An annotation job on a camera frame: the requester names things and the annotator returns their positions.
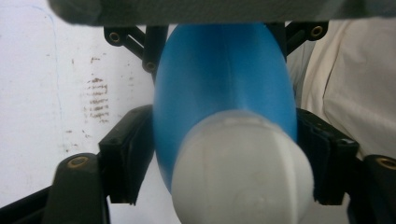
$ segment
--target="white cloth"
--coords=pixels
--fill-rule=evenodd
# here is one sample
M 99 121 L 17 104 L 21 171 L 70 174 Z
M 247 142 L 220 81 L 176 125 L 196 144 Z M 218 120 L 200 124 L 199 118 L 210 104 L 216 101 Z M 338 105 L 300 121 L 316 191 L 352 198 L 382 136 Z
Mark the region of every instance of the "white cloth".
M 396 158 L 396 19 L 331 21 L 312 52 L 301 108 Z

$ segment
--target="metal hole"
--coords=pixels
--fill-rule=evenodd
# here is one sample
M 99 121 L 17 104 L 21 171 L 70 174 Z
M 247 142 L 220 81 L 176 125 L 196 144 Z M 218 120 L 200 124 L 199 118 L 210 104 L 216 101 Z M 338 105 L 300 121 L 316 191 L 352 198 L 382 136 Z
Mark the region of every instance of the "metal hole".
M 72 169 L 78 168 L 87 163 L 88 160 L 88 157 L 75 157 L 67 163 L 67 166 Z
M 376 162 L 390 170 L 396 170 L 396 161 L 394 160 L 390 160 L 387 158 L 377 158 Z
M 146 67 L 149 71 L 154 71 L 157 68 L 155 63 L 146 63 Z
M 316 26 L 314 29 L 311 30 L 312 37 L 318 37 L 323 33 L 323 27 Z
M 120 42 L 120 35 L 117 33 L 111 33 L 108 37 L 110 37 L 111 41 L 113 41 L 114 43 Z

